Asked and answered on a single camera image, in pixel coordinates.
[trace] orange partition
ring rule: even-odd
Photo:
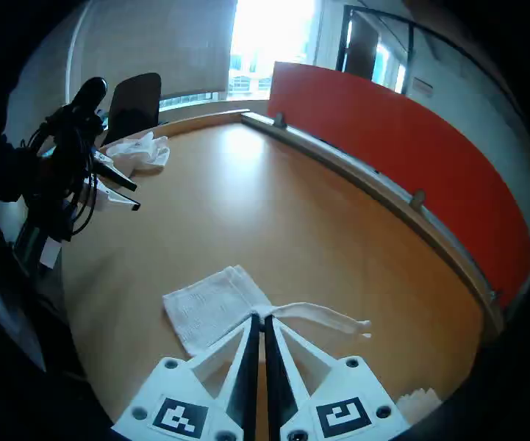
[[[268,114],[374,167],[425,205],[475,259],[501,306],[530,271],[530,236],[490,162],[465,136],[405,96],[357,76],[275,64]]]

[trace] table surface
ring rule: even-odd
[[[242,265],[276,305],[307,301],[357,320],[362,356],[396,400],[449,396],[473,364],[482,313],[458,276],[379,202],[294,148],[240,123],[169,138],[138,212],[97,212],[63,248],[74,341],[101,405],[121,415],[163,356],[188,358],[162,295]],[[265,439],[264,368],[257,439]]]

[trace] office chair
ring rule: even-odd
[[[115,86],[103,145],[158,125],[160,75],[143,73]]]

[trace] roller blind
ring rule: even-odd
[[[92,0],[77,29],[71,99],[92,76],[109,85],[157,72],[162,96],[222,91],[228,82],[237,0]]]

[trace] crumpled cloth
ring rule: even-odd
[[[153,139],[154,133],[149,132],[139,140],[123,139],[122,142],[109,147],[105,154],[113,160],[113,165],[126,176],[138,170],[162,170],[170,154],[167,137]]]

